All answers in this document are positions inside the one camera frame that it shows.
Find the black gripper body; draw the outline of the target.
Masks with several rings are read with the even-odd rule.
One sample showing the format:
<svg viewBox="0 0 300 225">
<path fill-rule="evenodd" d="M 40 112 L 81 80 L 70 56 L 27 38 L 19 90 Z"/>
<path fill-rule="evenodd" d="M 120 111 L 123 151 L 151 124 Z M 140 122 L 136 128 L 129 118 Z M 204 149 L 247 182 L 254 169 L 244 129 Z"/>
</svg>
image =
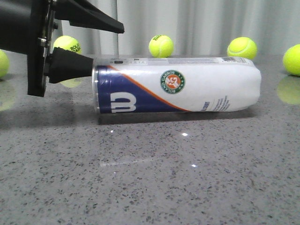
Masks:
<svg viewBox="0 0 300 225">
<path fill-rule="evenodd" d="M 43 97 L 52 56 L 56 0 L 1 0 L 0 47 L 27 56 L 28 95 Z"/>
</svg>

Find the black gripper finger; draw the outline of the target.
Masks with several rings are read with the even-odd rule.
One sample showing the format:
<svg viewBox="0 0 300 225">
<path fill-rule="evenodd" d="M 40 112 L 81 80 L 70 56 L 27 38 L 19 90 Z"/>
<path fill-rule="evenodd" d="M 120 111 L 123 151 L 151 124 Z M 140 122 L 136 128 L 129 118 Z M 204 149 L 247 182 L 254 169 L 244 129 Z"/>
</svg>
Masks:
<svg viewBox="0 0 300 225">
<path fill-rule="evenodd" d="M 69 21 L 71 26 L 124 33 L 123 23 L 108 16 L 87 0 L 58 0 L 54 6 L 55 18 Z"/>
<path fill-rule="evenodd" d="M 50 83 L 91 76 L 93 59 L 78 53 L 55 47 L 47 56 L 44 75 Z"/>
</svg>

